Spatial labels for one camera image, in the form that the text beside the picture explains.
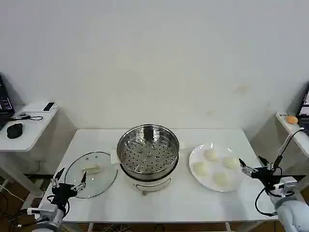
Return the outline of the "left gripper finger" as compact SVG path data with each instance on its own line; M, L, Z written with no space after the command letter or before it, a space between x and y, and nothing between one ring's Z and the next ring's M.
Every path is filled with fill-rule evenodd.
M86 188L86 174L87 174L87 171L84 172L80 184L78 184L74 187L74 191L81 192L82 190L84 190Z
M56 175L52 178L52 187L58 188L59 187L59 180L65 170L65 167L63 167L59 172L56 173Z

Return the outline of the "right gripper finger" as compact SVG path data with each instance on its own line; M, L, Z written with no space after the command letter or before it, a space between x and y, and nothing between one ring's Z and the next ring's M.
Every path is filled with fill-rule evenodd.
M273 169L273 164L271 162L269 162L267 159L258 156L259 161L261 162L261 164L266 167L267 169Z
M254 169L247 166L242 159L239 159L239 163L240 163L242 172L246 174L247 176L251 177L252 173L254 172Z

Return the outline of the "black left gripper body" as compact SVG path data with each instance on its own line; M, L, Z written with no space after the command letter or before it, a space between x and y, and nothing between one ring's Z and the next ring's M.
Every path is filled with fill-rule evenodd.
M77 190L74 185L60 183L58 186L52 187L52 193L54 195L52 204L66 206L69 198L77 195Z

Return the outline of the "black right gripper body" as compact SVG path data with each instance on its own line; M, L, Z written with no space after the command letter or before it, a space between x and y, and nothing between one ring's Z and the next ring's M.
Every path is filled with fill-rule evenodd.
M269 170L267 167L254 168L252 172L252 179L258 179L265 187L272 187L280 182L281 175L274 175L273 170Z

